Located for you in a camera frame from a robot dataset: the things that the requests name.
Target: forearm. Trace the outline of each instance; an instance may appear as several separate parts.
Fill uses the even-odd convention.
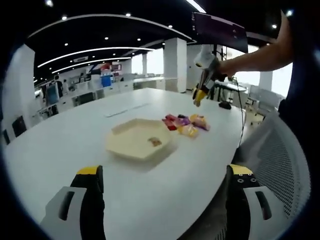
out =
[[[267,45],[259,50],[228,60],[235,72],[267,72],[288,65],[291,56],[283,52],[277,43]]]

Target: plastic tray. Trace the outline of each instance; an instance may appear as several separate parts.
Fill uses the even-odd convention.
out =
[[[171,141],[171,133],[162,121],[136,118],[112,129],[106,149],[121,157],[147,161]]]

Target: white oval table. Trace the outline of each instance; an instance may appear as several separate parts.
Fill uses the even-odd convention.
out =
[[[204,115],[211,125],[196,139],[172,134],[177,150],[149,169],[120,164],[105,151],[106,135],[133,118]],[[239,145],[241,111],[191,96],[140,89],[86,103],[29,129],[5,147],[17,196],[40,223],[45,206],[76,172],[103,166],[104,232],[108,240],[176,240],[202,214],[221,185]]]

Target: mesh office chair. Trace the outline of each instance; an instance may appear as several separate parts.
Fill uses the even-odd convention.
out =
[[[309,199],[311,183],[306,157],[296,136],[276,112],[268,114],[240,145],[234,163],[251,169],[258,182],[282,201],[289,222]]]

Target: human arm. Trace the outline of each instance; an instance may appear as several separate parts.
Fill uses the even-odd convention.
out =
[[[293,49],[289,21],[281,12],[281,28],[275,43],[233,59],[222,61],[220,71],[229,77],[236,72],[267,72],[282,68],[292,62]]]

